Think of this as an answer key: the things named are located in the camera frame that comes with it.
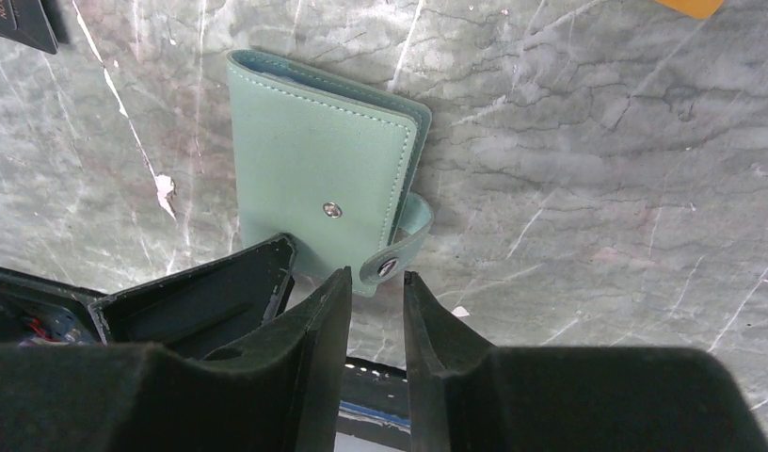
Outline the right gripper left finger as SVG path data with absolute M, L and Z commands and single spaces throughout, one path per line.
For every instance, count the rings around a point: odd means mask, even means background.
M 0 451 L 330 451 L 351 271 L 203 360 L 155 344 L 0 345 Z

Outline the black VIP card stack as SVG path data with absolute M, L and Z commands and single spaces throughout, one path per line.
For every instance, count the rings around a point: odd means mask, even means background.
M 62 8 L 55 0 L 0 0 L 0 38 L 55 55 L 69 43 Z

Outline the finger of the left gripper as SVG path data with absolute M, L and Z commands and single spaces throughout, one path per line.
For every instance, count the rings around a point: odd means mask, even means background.
M 295 286 L 287 234 L 97 299 L 88 306 L 105 344 L 156 343 L 203 359 L 280 315 Z

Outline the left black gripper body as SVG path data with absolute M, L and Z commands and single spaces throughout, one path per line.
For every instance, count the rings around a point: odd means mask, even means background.
M 52 344 L 101 341 L 88 305 L 100 292 L 0 267 L 0 341 L 20 330 Z

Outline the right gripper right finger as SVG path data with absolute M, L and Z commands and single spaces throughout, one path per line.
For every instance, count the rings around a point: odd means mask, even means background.
M 414 451 L 767 451 L 735 379 L 686 347 L 499 347 L 404 277 Z

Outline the green card holder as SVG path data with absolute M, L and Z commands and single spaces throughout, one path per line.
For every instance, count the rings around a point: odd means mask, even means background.
M 295 271 L 349 267 L 371 297 L 414 260 L 434 215 L 411 189 L 430 109 L 255 49 L 227 55 L 242 241 L 296 244 Z

